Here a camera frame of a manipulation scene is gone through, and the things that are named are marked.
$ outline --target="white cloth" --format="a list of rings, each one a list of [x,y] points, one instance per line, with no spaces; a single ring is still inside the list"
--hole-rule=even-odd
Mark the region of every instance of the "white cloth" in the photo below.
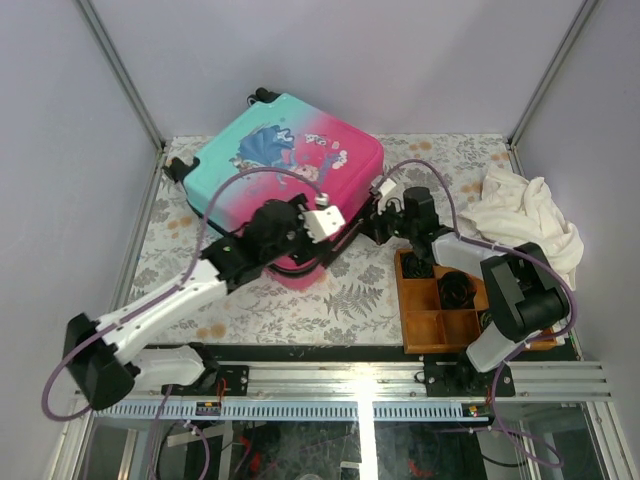
[[[519,175],[489,167],[481,200],[460,216],[473,222],[483,237],[515,247],[534,242],[542,247],[549,264],[576,289],[576,266],[584,244],[576,226],[567,222],[551,199],[544,178],[529,182]]]

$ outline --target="wooden organizer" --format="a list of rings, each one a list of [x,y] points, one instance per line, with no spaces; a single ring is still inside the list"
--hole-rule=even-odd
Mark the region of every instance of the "wooden organizer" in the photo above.
[[[489,308],[484,282],[469,275],[476,287],[474,308],[443,310],[438,280],[453,268],[433,267],[433,278],[404,278],[402,256],[412,250],[398,250],[395,255],[396,282],[405,353],[457,353],[473,343],[481,333],[480,314]],[[549,350],[555,339],[534,342],[531,350]]]

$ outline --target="cartoon character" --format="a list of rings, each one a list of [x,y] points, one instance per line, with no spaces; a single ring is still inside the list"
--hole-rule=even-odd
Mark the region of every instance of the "cartoon character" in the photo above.
[[[296,152],[295,137],[291,130],[279,125],[262,127],[244,137],[240,141],[237,155],[229,161],[239,171],[250,170],[256,166],[285,168],[322,185],[331,169],[337,170],[347,163],[347,151],[327,153],[327,139],[322,135],[304,134],[304,139],[306,144],[314,143],[325,147],[324,160],[319,168],[307,163],[310,161],[309,155],[297,155],[300,152]],[[302,157],[300,163],[296,156]],[[276,174],[281,189],[287,186],[284,177],[282,174]]]
[[[315,143],[324,147],[327,144],[327,140],[322,135],[315,135],[312,133],[307,133],[304,136],[306,143]]]
[[[304,178],[312,182],[317,181],[318,178],[320,177],[320,172],[318,171],[318,167],[315,167],[313,165],[298,165],[297,167],[294,167],[291,171],[299,175],[302,175]]]
[[[238,156],[264,167],[283,167],[283,150],[293,149],[293,136],[288,128],[279,125],[263,127],[247,135],[240,142]]]
[[[340,150],[338,154],[338,158],[331,164],[331,168],[337,170],[339,168],[344,167],[347,164],[347,151]]]

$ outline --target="white wall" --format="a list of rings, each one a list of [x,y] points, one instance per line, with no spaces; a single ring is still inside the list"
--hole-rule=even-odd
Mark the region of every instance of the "white wall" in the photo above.
[[[509,133],[582,0],[94,0],[161,132],[258,86],[373,133]]]
[[[109,306],[154,149],[73,2],[1,2],[0,64],[0,477],[35,480],[42,387],[66,322]]]
[[[585,243],[578,333],[604,362],[640,464],[640,3],[605,0],[534,116],[519,152]]]

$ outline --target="patterned table surface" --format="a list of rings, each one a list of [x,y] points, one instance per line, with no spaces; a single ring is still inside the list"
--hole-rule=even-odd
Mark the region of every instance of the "patterned table surface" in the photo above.
[[[477,201],[491,163],[511,169],[499,135],[377,135],[385,167],[423,158],[442,172],[456,208]],[[191,161],[209,137],[176,137],[168,158]],[[394,178],[405,186],[428,187],[441,221],[451,224],[446,197],[427,169],[408,166]],[[163,178],[130,292],[132,301],[170,280],[189,263],[199,219],[183,190]],[[465,234],[472,233],[461,225]],[[224,300],[200,308],[159,335],[153,343],[191,341],[224,344],[402,345],[393,239],[378,247],[359,236],[321,279],[305,291],[288,290],[264,274]]]

